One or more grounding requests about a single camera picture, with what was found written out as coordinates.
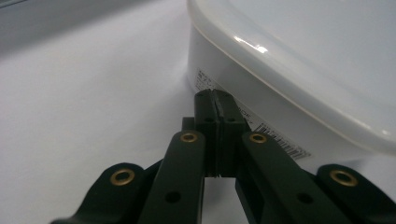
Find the black plastic part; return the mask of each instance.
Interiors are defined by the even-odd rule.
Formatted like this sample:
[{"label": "black plastic part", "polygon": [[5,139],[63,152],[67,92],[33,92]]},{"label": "black plastic part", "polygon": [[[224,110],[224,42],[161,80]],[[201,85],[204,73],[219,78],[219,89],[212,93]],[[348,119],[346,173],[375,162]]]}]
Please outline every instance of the black plastic part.
[{"label": "black plastic part", "polygon": [[351,223],[271,136],[245,133],[242,142],[243,163],[265,202],[261,223]]},{"label": "black plastic part", "polygon": [[319,168],[317,181],[355,223],[396,223],[396,204],[358,172],[325,165]]},{"label": "black plastic part", "polygon": [[235,189],[242,207],[244,208],[248,223],[261,223],[264,198],[243,164],[240,165],[235,180]]},{"label": "black plastic part", "polygon": [[[132,170],[133,179],[121,186],[114,185],[111,177],[123,169]],[[141,191],[144,180],[145,174],[140,166],[130,163],[114,165],[100,175],[72,217],[55,220],[52,224],[134,223],[144,201],[144,193]]]},{"label": "black plastic part", "polygon": [[195,118],[187,117],[183,118],[181,123],[181,130],[194,130],[195,129]]},{"label": "black plastic part", "polygon": [[205,138],[201,133],[176,133],[137,223],[201,223],[204,159]]},{"label": "black plastic part", "polygon": [[213,94],[221,124],[217,155],[219,175],[235,177],[239,162],[236,146],[240,136],[247,131],[246,122],[231,94],[225,91],[213,91]]},{"label": "black plastic part", "polygon": [[219,116],[211,90],[200,91],[194,97],[195,128],[205,136],[205,176],[219,175]]}]

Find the white surface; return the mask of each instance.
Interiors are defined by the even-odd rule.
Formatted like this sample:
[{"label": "white surface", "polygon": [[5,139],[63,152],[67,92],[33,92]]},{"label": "white surface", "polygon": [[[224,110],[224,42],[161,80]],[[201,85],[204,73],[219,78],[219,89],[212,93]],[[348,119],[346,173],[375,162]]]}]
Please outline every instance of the white surface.
[{"label": "white surface", "polygon": [[[163,157],[193,115],[189,32],[181,0],[0,9],[0,223],[71,216],[107,167]],[[396,198],[394,159],[350,164]],[[203,223],[247,223],[233,181],[206,182]]]},{"label": "white surface", "polygon": [[396,154],[396,2],[191,0],[189,9],[200,33],[265,85],[348,141]]}]

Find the barcode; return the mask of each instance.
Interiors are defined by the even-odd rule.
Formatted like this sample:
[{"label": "barcode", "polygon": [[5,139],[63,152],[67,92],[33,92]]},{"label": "barcode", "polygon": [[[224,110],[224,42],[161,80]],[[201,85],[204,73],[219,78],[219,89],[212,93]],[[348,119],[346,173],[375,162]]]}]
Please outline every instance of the barcode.
[{"label": "barcode", "polygon": [[264,123],[261,123],[259,127],[254,130],[254,132],[266,133],[273,137],[277,141],[277,143],[285,150],[285,152],[288,153],[288,155],[295,161],[311,156],[309,152],[303,150],[298,146],[295,146],[294,144],[291,144],[288,140],[274,132]]}]

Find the brass insert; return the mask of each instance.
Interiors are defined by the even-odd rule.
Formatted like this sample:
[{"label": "brass insert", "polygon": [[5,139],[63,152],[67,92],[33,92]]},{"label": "brass insert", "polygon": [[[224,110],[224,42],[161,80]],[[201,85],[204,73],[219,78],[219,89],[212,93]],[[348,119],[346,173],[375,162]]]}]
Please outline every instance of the brass insert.
[{"label": "brass insert", "polygon": [[255,143],[264,143],[267,141],[267,138],[260,133],[253,133],[249,137],[250,141],[255,142]]},{"label": "brass insert", "polygon": [[134,180],[134,171],[123,168],[116,171],[111,177],[110,182],[115,186],[123,186],[131,183]]},{"label": "brass insert", "polygon": [[196,135],[195,133],[183,133],[180,136],[180,140],[187,143],[195,142],[197,139],[198,135]]},{"label": "brass insert", "polygon": [[352,174],[342,170],[332,170],[330,177],[340,185],[355,187],[358,185],[358,179]]}]

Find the screw hole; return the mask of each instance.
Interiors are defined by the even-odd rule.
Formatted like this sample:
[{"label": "screw hole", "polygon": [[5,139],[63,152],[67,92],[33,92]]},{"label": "screw hole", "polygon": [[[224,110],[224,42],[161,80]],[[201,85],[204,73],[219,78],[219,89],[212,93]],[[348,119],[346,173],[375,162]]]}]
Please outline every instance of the screw hole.
[{"label": "screw hole", "polygon": [[306,194],[306,193],[297,194],[297,199],[301,203],[306,203],[306,204],[311,204],[314,201],[314,199],[312,199],[312,197],[309,194]]},{"label": "screw hole", "polygon": [[260,134],[260,133],[253,133],[250,135],[250,141],[255,142],[255,143],[264,143],[267,141],[267,138]]},{"label": "screw hole", "polygon": [[332,170],[330,172],[330,177],[338,184],[346,187],[355,187],[359,183],[355,176],[342,170]]},{"label": "screw hole", "polygon": [[197,139],[198,136],[195,133],[184,133],[180,136],[180,140],[187,143],[195,142]]},{"label": "screw hole", "polygon": [[180,201],[180,198],[180,193],[177,191],[172,191],[165,195],[165,200],[169,203],[177,203],[178,201]]},{"label": "screw hole", "polygon": [[120,169],[110,177],[111,184],[115,186],[127,185],[131,183],[133,180],[134,180],[134,171],[130,169]]}]

